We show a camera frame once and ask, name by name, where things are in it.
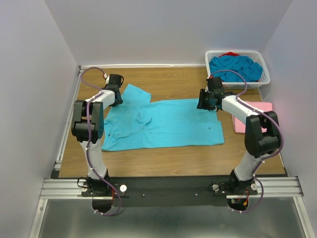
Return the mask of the light blue t shirt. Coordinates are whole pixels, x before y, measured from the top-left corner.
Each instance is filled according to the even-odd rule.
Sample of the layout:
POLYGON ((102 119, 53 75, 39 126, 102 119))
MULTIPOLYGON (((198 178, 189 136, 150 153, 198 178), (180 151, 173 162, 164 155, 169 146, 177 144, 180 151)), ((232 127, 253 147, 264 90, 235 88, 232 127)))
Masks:
POLYGON ((151 102, 150 93, 129 84, 122 100, 104 120, 104 151, 224 143, 217 114, 197 109, 198 99, 151 102))

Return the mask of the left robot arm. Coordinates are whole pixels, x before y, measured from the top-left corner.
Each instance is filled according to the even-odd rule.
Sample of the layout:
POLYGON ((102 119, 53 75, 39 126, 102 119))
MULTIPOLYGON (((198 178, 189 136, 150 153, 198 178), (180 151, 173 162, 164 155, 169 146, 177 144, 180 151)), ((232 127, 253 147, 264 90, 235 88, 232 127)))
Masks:
POLYGON ((73 106, 71 133, 85 154, 89 189, 99 196, 106 195, 110 189, 119 194, 107 181, 108 170, 103 161, 101 138, 104 134, 104 109, 122 104, 120 87, 109 83, 91 98, 76 100, 73 106))

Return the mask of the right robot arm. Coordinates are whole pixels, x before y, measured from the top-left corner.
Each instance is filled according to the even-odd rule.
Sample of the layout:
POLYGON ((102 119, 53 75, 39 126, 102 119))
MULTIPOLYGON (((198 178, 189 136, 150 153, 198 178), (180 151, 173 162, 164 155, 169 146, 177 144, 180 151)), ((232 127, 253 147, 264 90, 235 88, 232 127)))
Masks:
POLYGON ((259 110, 232 92, 216 94, 205 89, 200 90, 197 109, 222 110, 245 125, 246 152, 240 164, 230 173, 226 186, 232 194, 241 193, 251 185, 260 165, 282 146, 277 114, 259 110))

